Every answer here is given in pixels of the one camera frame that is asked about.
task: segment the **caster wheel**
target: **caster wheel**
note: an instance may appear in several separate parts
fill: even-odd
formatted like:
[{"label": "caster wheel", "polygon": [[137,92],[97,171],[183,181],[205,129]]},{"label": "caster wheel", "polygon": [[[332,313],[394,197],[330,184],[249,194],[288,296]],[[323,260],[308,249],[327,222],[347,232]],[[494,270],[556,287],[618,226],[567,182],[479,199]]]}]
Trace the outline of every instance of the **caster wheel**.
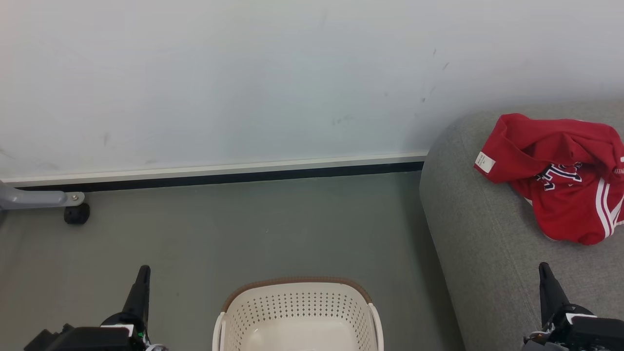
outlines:
[{"label": "caster wheel", "polygon": [[90,213],[89,204],[83,202],[78,206],[65,207],[63,218],[67,224],[85,224]]}]

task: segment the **white plastic basket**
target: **white plastic basket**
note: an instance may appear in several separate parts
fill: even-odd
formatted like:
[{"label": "white plastic basket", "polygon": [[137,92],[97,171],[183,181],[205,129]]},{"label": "white plastic basket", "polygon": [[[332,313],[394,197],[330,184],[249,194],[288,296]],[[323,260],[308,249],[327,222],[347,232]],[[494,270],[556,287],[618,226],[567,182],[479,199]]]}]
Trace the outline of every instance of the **white plastic basket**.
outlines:
[{"label": "white plastic basket", "polygon": [[284,278],[246,285],[217,318],[212,351],[383,351],[377,309],[355,282]]}]

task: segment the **white wall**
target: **white wall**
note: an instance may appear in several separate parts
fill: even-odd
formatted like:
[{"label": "white wall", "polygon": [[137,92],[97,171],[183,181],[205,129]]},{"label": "white wall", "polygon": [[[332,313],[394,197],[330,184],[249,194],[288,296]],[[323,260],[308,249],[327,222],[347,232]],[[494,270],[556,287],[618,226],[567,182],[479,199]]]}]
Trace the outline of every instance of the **white wall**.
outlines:
[{"label": "white wall", "polygon": [[470,111],[624,95],[623,11],[0,0],[0,178],[426,152]]}]

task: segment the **gray fabric upholstery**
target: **gray fabric upholstery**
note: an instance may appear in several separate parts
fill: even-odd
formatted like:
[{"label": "gray fabric upholstery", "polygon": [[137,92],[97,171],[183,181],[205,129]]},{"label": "gray fabric upholstery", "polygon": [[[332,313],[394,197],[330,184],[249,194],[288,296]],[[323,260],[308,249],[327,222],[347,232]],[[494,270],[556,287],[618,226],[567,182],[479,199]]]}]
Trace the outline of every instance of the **gray fabric upholstery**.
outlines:
[{"label": "gray fabric upholstery", "polygon": [[518,351],[540,328],[540,262],[548,262],[572,303],[624,319],[624,230],[587,247],[551,242],[531,206],[508,184],[472,168],[503,113],[602,122],[624,136],[624,100],[481,113],[453,123],[424,163],[421,199],[468,351]]}]

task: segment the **baseboard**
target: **baseboard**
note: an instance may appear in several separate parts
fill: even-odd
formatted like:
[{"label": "baseboard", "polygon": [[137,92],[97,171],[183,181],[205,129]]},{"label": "baseboard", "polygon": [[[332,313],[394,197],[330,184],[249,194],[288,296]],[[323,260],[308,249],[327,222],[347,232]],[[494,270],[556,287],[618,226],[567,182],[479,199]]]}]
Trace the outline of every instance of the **baseboard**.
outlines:
[{"label": "baseboard", "polygon": [[334,157],[296,161],[261,162],[225,166],[147,169],[8,178],[6,184],[34,189],[102,191],[195,184],[215,184],[302,177],[327,177],[413,171],[422,168],[426,152],[356,157]]}]

